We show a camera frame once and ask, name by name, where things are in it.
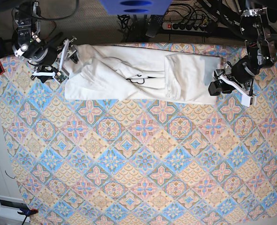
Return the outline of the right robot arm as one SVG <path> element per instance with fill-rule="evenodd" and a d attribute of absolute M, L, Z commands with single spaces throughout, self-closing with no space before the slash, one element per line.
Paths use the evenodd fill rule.
<path fill-rule="evenodd" d="M 37 78 L 42 83 L 55 80 L 61 84 L 69 77 L 64 63 L 68 60 L 78 63 L 77 49 L 73 44 L 77 38 L 66 38 L 55 47 L 54 44 L 62 38 L 63 33 L 60 32 L 51 39 L 40 37 L 41 22 L 48 19 L 41 16 L 38 1 L 26 1 L 14 9 L 14 21 L 17 24 L 12 35 L 14 55 L 33 66 L 32 80 Z"/>

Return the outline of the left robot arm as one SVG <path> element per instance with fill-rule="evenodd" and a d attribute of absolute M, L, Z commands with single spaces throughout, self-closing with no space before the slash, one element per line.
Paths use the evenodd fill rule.
<path fill-rule="evenodd" d="M 230 94 L 233 90 L 241 93 L 241 104 L 250 107 L 256 105 L 257 95 L 253 85 L 255 76 L 262 68 L 270 68 L 277 61 L 274 42 L 270 40 L 268 18 L 263 8 L 246 8 L 240 16 L 240 30 L 234 28 L 225 18 L 223 2 L 218 1 L 217 7 L 221 21 L 237 36 L 245 40 L 247 55 L 236 64 L 228 63 L 231 72 L 217 69 L 214 81 L 208 87 L 211 96 Z"/>

